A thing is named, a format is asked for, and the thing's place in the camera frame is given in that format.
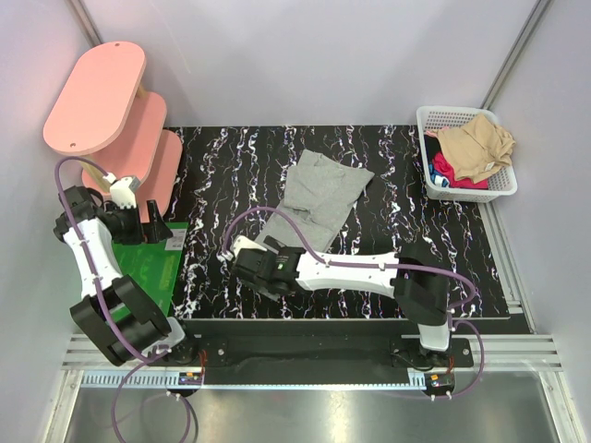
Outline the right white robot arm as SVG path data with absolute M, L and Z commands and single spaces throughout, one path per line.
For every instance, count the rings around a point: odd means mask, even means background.
M 446 365 L 452 355 L 449 278 L 414 257 L 334 255 L 285 245 L 273 250 L 243 235 L 234 240 L 230 254 L 234 275 L 273 300 L 334 289 L 374 293 L 396 301 L 418 327 L 418 356 L 409 353 L 403 358 L 415 369 Z

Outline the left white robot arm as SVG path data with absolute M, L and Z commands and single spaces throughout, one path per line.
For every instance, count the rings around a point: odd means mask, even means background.
M 147 202 L 149 218 L 139 208 L 104 201 L 96 190 L 71 186 L 59 196 L 65 211 L 54 234 L 72 250 L 82 283 L 81 301 L 70 307 L 75 324 L 104 357 L 120 366 L 154 346 L 167 347 L 179 365 L 199 356 L 199 343 L 165 313 L 117 262 L 113 244 L 156 244 L 173 237 L 157 202 Z

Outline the grey t-shirt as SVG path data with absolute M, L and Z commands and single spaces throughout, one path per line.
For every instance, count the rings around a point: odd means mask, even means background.
M 326 252 L 374 173 L 304 150 L 287 170 L 277 209 L 295 222 L 312 249 Z

